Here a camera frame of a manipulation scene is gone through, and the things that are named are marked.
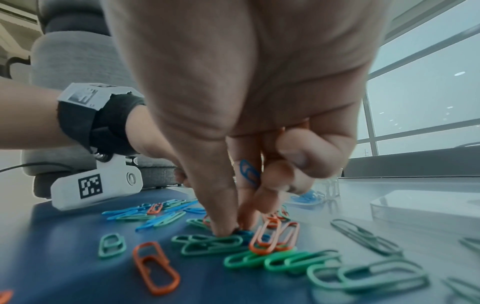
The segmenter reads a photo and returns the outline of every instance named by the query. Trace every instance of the black wrist strap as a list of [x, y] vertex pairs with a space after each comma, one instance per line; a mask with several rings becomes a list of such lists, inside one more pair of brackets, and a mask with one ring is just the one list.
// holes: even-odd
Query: black wrist strap
[[131, 93], [111, 95], [100, 110], [59, 101], [58, 122], [62, 131], [92, 153], [91, 147], [101, 153], [133, 155], [125, 126], [130, 112], [144, 105], [141, 97]]

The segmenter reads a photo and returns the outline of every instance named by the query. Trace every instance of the glass pane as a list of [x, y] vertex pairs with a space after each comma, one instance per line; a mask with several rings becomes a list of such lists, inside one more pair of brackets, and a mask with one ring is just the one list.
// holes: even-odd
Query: glass pane
[[350, 155], [350, 158], [372, 156], [370, 143], [358, 144]]
[[357, 139], [365, 139], [369, 137], [369, 130], [367, 128], [367, 118], [365, 117], [364, 104], [360, 106], [360, 112], [358, 113], [358, 124], [356, 130]]
[[383, 45], [370, 72], [424, 50], [480, 24], [480, 1], [466, 0]]
[[480, 35], [370, 80], [377, 136], [480, 118]]
[[380, 155], [454, 148], [480, 142], [480, 125], [377, 142]]

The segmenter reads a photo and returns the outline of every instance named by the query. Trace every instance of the white sensor device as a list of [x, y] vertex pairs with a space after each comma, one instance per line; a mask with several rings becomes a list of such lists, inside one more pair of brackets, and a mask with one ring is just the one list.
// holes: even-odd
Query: white sensor device
[[126, 164], [125, 156], [96, 161], [96, 169], [57, 179], [51, 186], [51, 204], [60, 211], [92, 206], [110, 198], [139, 193], [140, 170]]

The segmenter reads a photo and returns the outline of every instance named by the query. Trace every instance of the hand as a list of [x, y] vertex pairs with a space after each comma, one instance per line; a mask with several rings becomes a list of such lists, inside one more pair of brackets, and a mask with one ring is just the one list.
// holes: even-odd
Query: hand
[[125, 131], [128, 142], [138, 153], [179, 164], [172, 146], [154, 123], [146, 106], [136, 106], [130, 112]]
[[[302, 193], [348, 161], [389, 1], [105, 4], [120, 52], [216, 235], [230, 234], [237, 219], [250, 227], [285, 191]], [[257, 188], [241, 178], [239, 161], [260, 171], [261, 154]]]

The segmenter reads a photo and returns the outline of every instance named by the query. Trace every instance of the ceiling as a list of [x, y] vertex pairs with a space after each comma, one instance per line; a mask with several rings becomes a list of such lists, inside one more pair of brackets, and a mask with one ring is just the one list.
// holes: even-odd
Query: ceiling
[[[463, 0], [393, 0], [386, 41], [406, 33]], [[0, 0], [0, 64], [8, 57], [27, 58], [41, 30], [36, 0]]]

